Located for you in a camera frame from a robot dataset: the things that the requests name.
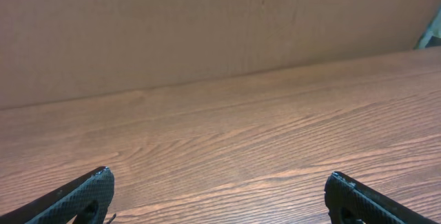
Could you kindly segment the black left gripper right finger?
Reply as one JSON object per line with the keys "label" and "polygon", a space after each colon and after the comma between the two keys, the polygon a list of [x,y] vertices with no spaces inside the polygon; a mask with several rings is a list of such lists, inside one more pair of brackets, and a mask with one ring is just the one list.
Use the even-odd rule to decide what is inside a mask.
{"label": "black left gripper right finger", "polygon": [[437,224],[342,172],[327,179],[325,205],[332,224]]}

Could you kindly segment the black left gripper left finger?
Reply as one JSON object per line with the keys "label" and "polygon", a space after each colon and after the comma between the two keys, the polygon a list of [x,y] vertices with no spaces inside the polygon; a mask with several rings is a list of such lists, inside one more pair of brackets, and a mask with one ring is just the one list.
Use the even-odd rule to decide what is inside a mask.
{"label": "black left gripper left finger", "polygon": [[114,175],[98,167],[1,216],[2,223],[104,223],[114,196]]}

